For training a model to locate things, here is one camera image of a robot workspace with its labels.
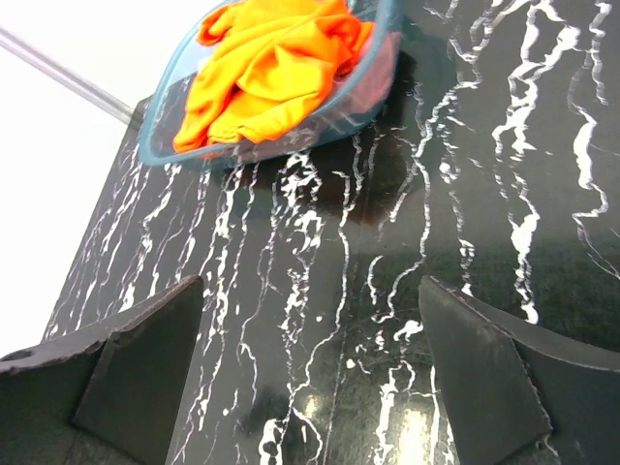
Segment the orange fabric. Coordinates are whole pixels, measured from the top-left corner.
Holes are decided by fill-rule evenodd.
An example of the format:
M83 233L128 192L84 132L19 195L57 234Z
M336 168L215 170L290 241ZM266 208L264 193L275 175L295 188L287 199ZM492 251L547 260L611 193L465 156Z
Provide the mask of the orange fabric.
M192 83L174 149L277 140L353 69L372 28L345 0L245 0L217 10L198 40L219 46Z

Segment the crumpled cloth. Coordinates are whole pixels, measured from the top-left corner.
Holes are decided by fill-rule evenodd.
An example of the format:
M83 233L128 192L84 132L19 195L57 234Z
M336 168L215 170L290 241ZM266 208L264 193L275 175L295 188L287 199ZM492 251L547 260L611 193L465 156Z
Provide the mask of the crumpled cloth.
M345 0L245 0L217 10L198 40L219 46L192 83L174 149L277 140L354 68L373 26Z

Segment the plastic bin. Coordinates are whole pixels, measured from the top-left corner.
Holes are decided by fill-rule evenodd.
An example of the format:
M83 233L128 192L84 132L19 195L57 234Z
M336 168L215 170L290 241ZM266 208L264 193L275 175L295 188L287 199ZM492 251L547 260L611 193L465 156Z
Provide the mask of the plastic bin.
M232 1L226 0L217 8ZM258 144L249 140L213 144L179 154L174 151L172 140L183 120L187 94L198 69L217 47L202 46L196 41L201 19L172 55L151 98L140 129L139 157L153 167L203 159L207 169L224 169L303 150L358 132L375 117L394 79L402 25L400 1L350 0L350 8L357 17L375 22L366 50L355 69L334 85L329 98L282 138Z

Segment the white background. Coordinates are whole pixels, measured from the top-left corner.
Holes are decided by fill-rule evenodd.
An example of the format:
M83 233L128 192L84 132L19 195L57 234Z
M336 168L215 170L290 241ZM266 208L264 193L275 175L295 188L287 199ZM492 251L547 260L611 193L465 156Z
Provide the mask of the white background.
M130 107L218 2L0 2L0 25ZM0 357L40 342L125 127L0 48Z

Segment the marble countertop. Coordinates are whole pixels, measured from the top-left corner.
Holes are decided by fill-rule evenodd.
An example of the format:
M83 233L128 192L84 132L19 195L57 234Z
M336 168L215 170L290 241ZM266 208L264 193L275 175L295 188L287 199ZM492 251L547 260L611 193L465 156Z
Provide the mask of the marble countertop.
M406 9L358 136L202 172L143 166L127 132L46 339L205 279L170 464L457 463L424 274L620 350L620 9Z

